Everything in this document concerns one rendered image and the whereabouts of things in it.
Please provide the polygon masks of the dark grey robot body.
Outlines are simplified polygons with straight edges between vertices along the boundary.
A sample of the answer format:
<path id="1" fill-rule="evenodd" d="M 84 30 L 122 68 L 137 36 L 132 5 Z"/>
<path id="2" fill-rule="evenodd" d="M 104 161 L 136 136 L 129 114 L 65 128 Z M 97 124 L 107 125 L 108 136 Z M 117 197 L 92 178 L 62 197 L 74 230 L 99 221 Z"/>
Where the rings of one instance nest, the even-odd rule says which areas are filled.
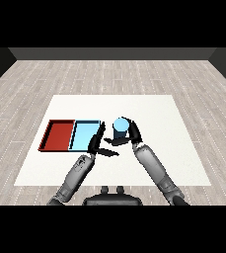
<path id="1" fill-rule="evenodd" d="M 83 206 L 142 206 L 142 202 L 139 198 L 127 195 L 123 186 L 117 186 L 115 194 L 110 194 L 109 187 L 103 186 L 98 195 L 86 198 Z"/>

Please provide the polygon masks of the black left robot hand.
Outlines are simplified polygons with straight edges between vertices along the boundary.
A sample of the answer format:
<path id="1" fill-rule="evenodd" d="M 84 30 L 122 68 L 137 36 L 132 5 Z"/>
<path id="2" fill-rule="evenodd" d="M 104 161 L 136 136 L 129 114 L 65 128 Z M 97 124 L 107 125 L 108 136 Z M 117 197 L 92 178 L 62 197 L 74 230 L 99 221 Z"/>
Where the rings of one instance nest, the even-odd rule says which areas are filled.
<path id="1" fill-rule="evenodd" d="M 107 157 L 118 156 L 118 153 L 112 150 L 108 150 L 105 148 L 100 148 L 101 140 L 104 136 L 104 132 L 106 130 L 105 123 L 101 123 L 98 128 L 96 134 L 94 134 L 89 142 L 87 152 L 90 153 L 92 156 L 96 156 L 97 154 L 101 154 Z"/>

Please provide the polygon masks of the light blue shallow open box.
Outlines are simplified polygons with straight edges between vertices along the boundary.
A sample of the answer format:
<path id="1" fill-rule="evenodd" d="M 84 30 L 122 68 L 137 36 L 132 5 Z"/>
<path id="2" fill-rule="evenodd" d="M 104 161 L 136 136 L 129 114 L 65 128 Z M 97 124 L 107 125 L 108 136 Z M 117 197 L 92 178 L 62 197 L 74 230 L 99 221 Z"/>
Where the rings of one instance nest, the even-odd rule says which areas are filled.
<path id="1" fill-rule="evenodd" d="M 77 120 L 71 133 L 68 150 L 70 152 L 86 152 L 101 122 L 99 120 Z"/>

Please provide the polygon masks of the red shallow open box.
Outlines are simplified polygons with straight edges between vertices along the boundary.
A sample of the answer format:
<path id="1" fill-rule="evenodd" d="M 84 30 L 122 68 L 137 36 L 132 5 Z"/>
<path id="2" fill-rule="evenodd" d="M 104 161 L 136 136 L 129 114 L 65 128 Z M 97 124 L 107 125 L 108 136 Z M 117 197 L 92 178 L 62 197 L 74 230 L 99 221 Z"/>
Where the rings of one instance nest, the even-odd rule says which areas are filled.
<path id="1" fill-rule="evenodd" d="M 50 120 L 41 139 L 40 152 L 67 152 L 74 120 Z"/>

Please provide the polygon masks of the blue can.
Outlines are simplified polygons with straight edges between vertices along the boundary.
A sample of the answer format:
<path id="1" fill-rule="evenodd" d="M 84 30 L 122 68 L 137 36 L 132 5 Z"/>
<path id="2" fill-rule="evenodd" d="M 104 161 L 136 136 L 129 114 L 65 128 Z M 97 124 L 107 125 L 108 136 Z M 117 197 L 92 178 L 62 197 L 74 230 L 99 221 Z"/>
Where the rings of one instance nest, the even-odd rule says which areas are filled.
<path id="1" fill-rule="evenodd" d="M 113 138 L 121 138 L 121 137 L 126 137 L 126 133 L 129 128 L 129 123 L 128 120 L 124 118 L 117 118 L 113 122 Z"/>

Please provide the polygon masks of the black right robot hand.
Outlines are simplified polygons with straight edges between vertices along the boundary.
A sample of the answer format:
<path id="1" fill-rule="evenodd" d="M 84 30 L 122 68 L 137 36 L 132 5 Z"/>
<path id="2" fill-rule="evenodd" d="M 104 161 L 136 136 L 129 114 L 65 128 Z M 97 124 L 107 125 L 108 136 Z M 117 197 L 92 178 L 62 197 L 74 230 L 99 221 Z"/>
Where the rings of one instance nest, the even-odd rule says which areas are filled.
<path id="1" fill-rule="evenodd" d="M 129 128 L 128 131 L 126 133 L 126 137 L 121 137 L 121 138 L 117 138 L 117 139 L 110 139 L 110 138 L 105 138 L 105 141 L 109 144 L 111 144 L 112 146 L 119 146 L 119 145 L 123 145 L 123 144 L 127 144 L 129 141 L 132 144 L 138 144 L 142 141 L 142 137 L 141 137 L 141 133 L 139 131 L 139 128 L 137 126 L 137 124 L 135 123 L 135 121 L 122 117 L 126 120 L 128 120 L 129 123 Z"/>

